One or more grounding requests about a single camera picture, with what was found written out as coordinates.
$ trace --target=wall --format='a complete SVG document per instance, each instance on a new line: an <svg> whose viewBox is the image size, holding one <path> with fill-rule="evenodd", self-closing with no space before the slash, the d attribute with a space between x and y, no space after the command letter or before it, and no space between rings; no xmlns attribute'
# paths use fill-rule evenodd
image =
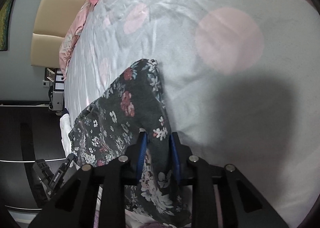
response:
<svg viewBox="0 0 320 228"><path fill-rule="evenodd" d="M41 0L15 0L9 26L9 49L0 52L0 100L46 101L44 68L30 66L33 25Z"/></svg>

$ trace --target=headboard panel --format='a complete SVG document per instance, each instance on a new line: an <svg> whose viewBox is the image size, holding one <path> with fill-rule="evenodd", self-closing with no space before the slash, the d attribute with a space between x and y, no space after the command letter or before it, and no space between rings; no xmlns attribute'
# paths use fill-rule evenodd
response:
<svg viewBox="0 0 320 228"><path fill-rule="evenodd" d="M31 42L31 65L59 68L60 45L85 0L41 0Z"/></svg>

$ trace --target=floral fabric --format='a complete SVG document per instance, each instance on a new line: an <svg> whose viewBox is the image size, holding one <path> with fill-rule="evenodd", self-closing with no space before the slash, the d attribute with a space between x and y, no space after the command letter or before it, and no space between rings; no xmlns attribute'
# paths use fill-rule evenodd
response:
<svg viewBox="0 0 320 228"><path fill-rule="evenodd" d="M155 60L132 64L76 118L69 133L76 163L108 164L136 142L141 128L148 133L148 149L140 183L125 187L126 209L182 227L189 222L190 212L171 178L171 128Z"/></svg>

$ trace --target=white bedsheet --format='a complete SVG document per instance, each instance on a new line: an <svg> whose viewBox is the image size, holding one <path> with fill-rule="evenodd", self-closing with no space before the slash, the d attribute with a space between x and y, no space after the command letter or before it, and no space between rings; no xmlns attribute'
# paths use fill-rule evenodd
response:
<svg viewBox="0 0 320 228"><path fill-rule="evenodd" d="M320 17L309 0L100 0L68 68L71 122L129 65L159 62L170 124L235 164L290 227L320 193Z"/></svg>

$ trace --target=dark wooden floor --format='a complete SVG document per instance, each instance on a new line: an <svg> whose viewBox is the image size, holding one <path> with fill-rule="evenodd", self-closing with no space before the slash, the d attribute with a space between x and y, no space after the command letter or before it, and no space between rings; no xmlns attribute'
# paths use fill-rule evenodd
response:
<svg viewBox="0 0 320 228"><path fill-rule="evenodd" d="M7 206L42 208L44 203L39 201L36 191L39 179L33 163L25 161L64 158L59 116L47 107L0 106L0 196ZM62 163L63 160L47 162L52 172ZM75 167L70 168L64 180L75 171Z"/></svg>

